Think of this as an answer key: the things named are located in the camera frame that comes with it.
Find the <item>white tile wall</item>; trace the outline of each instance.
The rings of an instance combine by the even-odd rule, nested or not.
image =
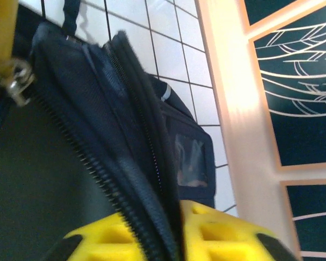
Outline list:
[[[145,0],[106,0],[108,11],[148,27]]]
[[[147,8],[152,30],[180,39],[174,5],[168,1],[147,0]]]
[[[35,13],[42,15],[42,6],[41,6],[41,1],[37,0],[24,0],[24,1],[19,1],[19,3],[23,4],[25,7],[30,8],[33,10]]]
[[[190,14],[197,16],[195,0],[175,0],[175,4]]]
[[[183,47],[179,42],[152,33],[158,74],[179,80],[188,80]]]
[[[235,205],[232,182],[227,166],[216,169],[215,208],[225,211]]]
[[[215,165],[227,164],[226,152],[220,126],[203,126],[203,129],[211,136],[214,145]]]
[[[86,42],[100,46],[109,41],[108,23],[103,14],[103,11],[81,3],[76,20],[76,36]]]
[[[187,108],[192,113],[194,119],[196,119],[195,108],[193,106],[192,93],[190,85],[188,83],[178,82],[176,80],[161,79],[169,84],[172,89],[177,93],[181,100],[184,101]]]
[[[210,88],[191,84],[199,125],[219,125],[214,91]]]
[[[179,19],[183,43],[204,51],[204,44],[202,34],[200,33],[198,19],[182,11],[181,9],[176,9],[176,11]]]
[[[19,0],[62,25],[62,0]],[[166,81],[214,143],[216,208],[237,215],[195,0],[82,0],[77,37],[103,45],[127,32],[143,68]]]
[[[230,210],[226,211],[226,213],[228,215],[232,215],[232,216],[238,217],[238,211],[237,211],[237,207],[236,206],[234,206]]]
[[[113,15],[109,15],[109,24],[111,35],[115,35],[119,30],[127,32],[142,67],[146,72],[157,75],[150,31]]]

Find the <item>zipper pull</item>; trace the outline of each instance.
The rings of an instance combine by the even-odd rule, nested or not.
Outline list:
[[[0,86],[19,106],[25,106],[30,98],[25,98],[24,90],[35,80],[31,65],[25,60],[12,58],[0,63]]]

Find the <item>zipper teeth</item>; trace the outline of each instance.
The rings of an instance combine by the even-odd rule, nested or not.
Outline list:
[[[86,167],[91,174],[92,178],[96,181],[96,184],[100,187],[102,192],[111,202],[116,212],[121,213],[121,217],[124,221],[129,224],[131,232],[138,240],[139,244],[143,246],[143,251],[148,260],[160,261],[160,253],[151,247],[154,243],[150,240],[150,236],[144,229],[142,221],[133,215],[135,212],[133,207],[128,203],[126,197],[118,189],[114,180],[106,174],[103,170],[101,163],[88,151],[82,149],[83,142],[80,138],[77,138],[75,133],[72,133],[69,128],[65,125],[63,120],[53,111],[45,100],[40,97],[36,92],[32,94],[37,103],[42,106],[43,110],[50,115],[52,121],[61,131],[66,141],[72,146],[77,157],[81,163]]]
[[[118,60],[117,56],[112,54],[112,52],[110,50],[110,49],[112,49],[110,43],[107,42],[104,45],[104,47],[105,47],[104,49],[106,50],[107,55],[109,56],[109,58],[111,60],[111,63],[116,68],[116,71],[119,74],[120,78],[123,79],[126,87],[128,87],[130,89],[130,93],[131,93],[132,98],[134,98],[135,105],[136,105],[137,110],[139,112],[139,117],[140,117],[141,123],[142,123],[143,128],[144,128],[145,136],[146,136],[147,141],[148,141],[148,146],[149,146],[149,149],[151,151],[151,155],[152,155],[152,159],[153,159],[153,163],[154,163],[154,168],[156,170],[156,175],[157,175],[157,178],[158,178],[159,190],[160,190],[160,193],[163,194],[162,181],[161,181],[160,172],[159,172],[159,168],[158,168],[157,157],[156,157],[156,154],[154,152],[153,143],[152,143],[152,140],[151,140],[151,136],[150,136],[147,124],[146,124],[145,117],[143,116],[143,113],[142,113],[142,108],[140,106],[139,99],[135,95],[135,90],[133,90],[133,87],[129,83],[129,80],[128,80],[126,74],[124,73],[123,68],[120,66],[120,61]]]

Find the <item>clear plastic window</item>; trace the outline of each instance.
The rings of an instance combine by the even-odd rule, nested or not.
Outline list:
[[[175,159],[180,186],[208,186],[203,142],[177,134],[175,138]]]

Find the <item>wooden frame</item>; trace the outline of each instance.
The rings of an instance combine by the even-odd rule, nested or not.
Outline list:
[[[271,21],[275,20],[276,18],[284,16],[291,10],[298,8],[303,3],[305,3],[307,0],[295,0],[291,4],[288,4],[287,6],[281,8],[280,10],[268,15],[267,17],[263,18],[262,20],[255,22],[254,24],[251,24],[251,25],[250,25],[248,13],[246,10],[245,0],[238,0],[238,1],[239,1],[241,16],[242,16],[242,22],[244,25],[244,31],[246,34],[249,34],[253,31],[258,30],[259,28],[264,27],[266,24],[270,23]],[[318,3],[317,5],[322,5],[321,7],[325,6],[324,3]],[[287,24],[289,24],[293,21],[294,20],[287,20]]]
[[[296,0],[295,2],[293,2],[292,4],[289,4],[288,6],[282,8],[281,10],[277,11],[276,13],[274,13],[273,15],[261,20],[260,22],[254,24],[253,26],[251,26],[252,28],[259,27],[262,26],[263,23],[265,23],[267,20],[272,19],[274,16],[280,16],[283,15],[284,12],[290,11],[294,8],[296,8],[299,4],[302,4],[303,1],[306,0]],[[307,10],[305,10],[304,12],[300,13],[299,15],[296,15],[294,17],[291,17],[290,19],[286,20],[283,23],[279,23],[276,24],[275,26],[271,27],[268,30],[263,31],[262,33],[254,36],[253,38],[249,39],[249,54],[250,54],[250,58],[251,58],[251,62],[253,65],[253,71],[255,73],[255,80],[259,89],[259,93],[260,93],[260,99],[261,99],[261,103],[262,106],[264,108],[264,112],[266,115],[266,122],[267,122],[267,127],[270,130],[270,136],[271,136],[271,140],[272,140],[272,144],[275,144],[275,164],[277,166],[277,168],[279,170],[283,170],[283,171],[292,171],[292,170],[299,170],[299,169],[317,169],[317,168],[322,168],[322,167],[326,167],[326,163],[312,163],[312,164],[300,164],[300,165],[290,165],[290,166],[282,166],[281,165],[281,161],[280,161],[280,155],[279,155],[279,150],[278,150],[278,145],[277,145],[277,141],[275,138],[275,133],[274,133],[274,128],[272,125],[272,120],[271,120],[271,116],[269,113],[269,106],[267,103],[267,99],[266,99],[266,95],[265,95],[265,87],[262,81],[262,77],[261,77],[261,72],[260,72],[260,66],[257,60],[257,55],[256,55],[256,50],[255,50],[255,46],[254,46],[254,42],[255,40],[260,39],[261,37],[269,34],[272,31],[275,31],[279,28],[282,28],[320,8],[323,8],[324,6],[326,6],[326,0],[324,0],[321,3],[316,4],[314,7],[309,8]]]
[[[297,2],[298,1],[300,3],[303,3],[304,1],[309,2],[309,0],[297,0]],[[290,23],[326,5],[326,0],[314,1],[316,1],[316,5],[314,8],[311,8],[311,5],[309,7],[307,7],[308,5],[305,5],[304,8],[299,8],[299,11],[296,10],[295,12],[291,12],[289,16],[286,16],[289,17],[290,20],[287,20],[285,23]],[[231,38],[229,40],[228,36],[230,35],[230,33],[225,29],[227,27],[222,27],[220,26],[220,24],[227,24],[228,22],[232,22],[232,19],[236,19],[236,33],[238,34],[238,31],[244,30],[243,25],[238,22],[241,18],[239,5],[235,7],[235,4],[230,4],[230,6],[228,7],[225,4],[226,2],[228,1],[196,0],[198,17],[200,17],[201,19],[203,40],[206,44],[205,50],[207,53],[207,60],[210,72],[212,74],[212,86],[214,87],[215,99],[218,107],[222,134],[224,137],[224,144],[229,163],[229,169],[234,185],[237,210],[239,212],[240,217],[247,220],[252,220],[256,223],[260,223],[263,226],[266,226],[271,230],[275,231],[277,235],[280,236],[280,239],[282,239],[287,246],[290,246],[291,249],[294,250],[295,246],[294,244],[291,244],[291,242],[293,242],[292,239],[294,239],[294,237],[289,234],[290,231],[287,225],[287,214],[285,211],[286,209],[283,208],[283,205],[280,205],[283,203],[283,194],[281,192],[280,186],[278,186],[278,183],[280,179],[284,179],[285,177],[280,175],[279,170],[294,170],[298,168],[303,169],[303,167],[302,165],[293,167],[281,167],[279,154],[278,152],[274,152],[276,148],[276,141],[274,137],[274,132],[270,131],[273,126],[271,125],[271,119],[269,117],[268,108],[267,110],[265,110],[267,102],[264,96],[264,87],[262,85],[262,80],[260,78],[259,71],[252,70],[252,72],[257,77],[256,80],[260,80],[258,81],[259,83],[250,83],[250,87],[253,87],[253,89],[251,89],[252,91],[255,91],[257,89],[257,93],[254,94],[255,97],[252,99],[255,100],[257,104],[247,110],[244,108],[240,108],[239,110],[237,110],[237,108],[235,107],[236,105],[238,105],[238,103],[233,102],[232,100],[233,92],[231,90],[234,86],[233,74],[231,74],[229,71],[228,61],[230,59],[228,57],[228,52],[225,52],[225,50],[229,49],[229,41],[234,41],[234,39]],[[241,43],[241,46],[237,49],[248,48],[247,51],[252,50],[252,52],[250,52],[252,55],[252,61],[251,63],[248,63],[249,66],[252,67],[252,69],[255,69],[257,66],[259,66],[256,59],[256,54],[254,52],[255,50],[253,46],[253,41],[267,34],[267,32],[270,32],[271,30],[282,26],[284,24],[282,23],[283,20],[284,19],[282,18],[280,20],[280,23],[272,23],[271,25],[267,24],[263,28],[256,28],[258,29],[257,31],[255,31],[255,28],[252,28],[250,33],[241,33],[241,36],[244,38],[241,40],[244,40],[244,43]],[[259,144],[266,151],[270,152],[267,154],[267,156],[264,156],[263,158],[259,158],[252,152],[246,152],[248,148],[253,146],[254,144],[254,142],[252,142],[252,137],[250,135],[247,135],[247,133],[245,133],[246,137],[242,139],[241,142],[237,141],[237,134],[235,134],[234,130],[246,131],[246,128],[249,124],[249,122],[247,121],[248,118],[254,119],[256,120],[256,122],[259,122],[261,124],[261,128],[258,127],[259,125],[256,125],[256,130],[259,131],[261,137],[264,137],[264,141],[260,140]],[[258,166],[255,169],[256,175],[253,175],[254,166]],[[313,166],[303,166],[306,168],[321,167],[317,164],[314,164]],[[304,173],[302,171],[288,171],[285,174],[288,175],[286,179],[302,179],[302,176],[303,178],[326,178],[326,170],[322,170],[321,172],[310,170],[307,173]],[[264,193],[265,195],[269,195],[268,193],[270,193],[271,197],[262,200],[262,195]],[[249,202],[255,202],[255,204],[251,208],[249,208]]]
[[[291,210],[291,205],[290,205],[290,199],[289,195],[287,193],[287,186],[293,186],[293,185],[300,185],[300,186],[305,186],[305,185],[326,185],[326,179],[304,179],[301,181],[281,181],[280,186],[281,190],[283,192],[284,200],[285,200],[285,210],[287,213],[287,220],[290,224],[290,229],[292,231],[292,239],[294,241],[294,247],[295,247],[295,252],[296,256],[302,260],[300,257],[300,246],[299,246],[299,241],[298,241],[298,234],[296,227],[293,222],[293,214]]]

